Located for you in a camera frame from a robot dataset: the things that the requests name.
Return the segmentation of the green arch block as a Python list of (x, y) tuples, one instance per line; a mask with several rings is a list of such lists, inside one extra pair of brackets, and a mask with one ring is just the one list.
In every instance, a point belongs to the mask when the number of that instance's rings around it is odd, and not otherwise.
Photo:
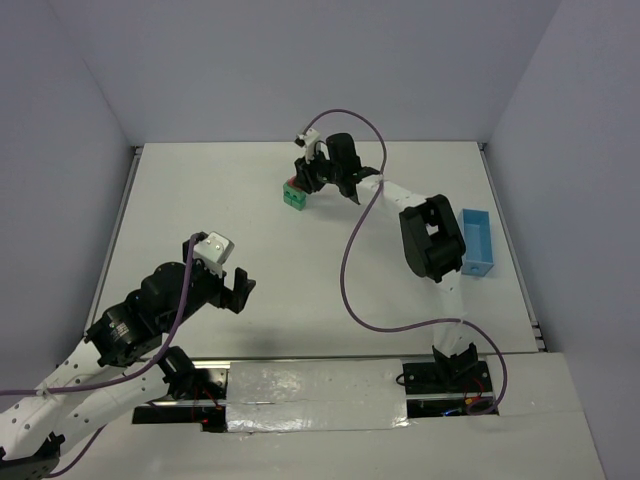
[(296, 195), (285, 194), (283, 196), (283, 201), (284, 201), (285, 198), (291, 199), (296, 203), (306, 203), (306, 197), (305, 196), (296, 196)]
[(283, 185), (283, 195), (296, 198), (298, 201), (302, 201), (307, 196), (303, 190), (288, 182), (285, 182)]

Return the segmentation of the blue plastic bin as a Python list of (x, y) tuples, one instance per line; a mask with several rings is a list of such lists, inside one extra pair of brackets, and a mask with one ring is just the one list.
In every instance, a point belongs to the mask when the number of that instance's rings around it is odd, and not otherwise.
[(466, 245), (461, 272), (467, 276), (485, 277), (494, 266), (489, 212), (462, 209), (459, 223)]

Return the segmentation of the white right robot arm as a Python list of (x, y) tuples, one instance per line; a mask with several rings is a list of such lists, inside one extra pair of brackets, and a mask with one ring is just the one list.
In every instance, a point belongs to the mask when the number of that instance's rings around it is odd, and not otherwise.
[(360, 319), (348, 300), (346, 267), (355, 238), (367, 215), (379, 201), (390, 206), (399, 223), (404, 259), (411, 272), (436, 284), (453, 272), (459, 272), (466, 254), (466, 244), (448, 198), (442, 194), (425, 197), (384, 178), (382, 168), (365, 166), (356, 152), (353, 137), (338, 133), (321, 139), (309, 128), (296, 136), (294, 143), (304, 150), (295, 160), (295, 176), (286, 186), (303, 196), (334, 185), (339, 193), (355, 204), (360, 194), (370, 200), (349, 236), (340, 264), (339, 287), (343, 305), (360, 326), (378, 333), (400, 333), (404, 327), (375, 327)]

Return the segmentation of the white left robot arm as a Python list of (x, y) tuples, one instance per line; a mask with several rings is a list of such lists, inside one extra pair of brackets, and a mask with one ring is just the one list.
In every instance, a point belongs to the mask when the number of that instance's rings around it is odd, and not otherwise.
[(255, 286), (241, 268), (226, 287), (223, 275), (201, 260), (159, 266), (123, 302), (104, 311), (52, 374), (17, 394), (2, 413), (2, 478), (53, 476), (64, 453), (121, 414), (202, 388), (206, 376), (172, 345), (173, 336), (206, 305), (240, 313)]

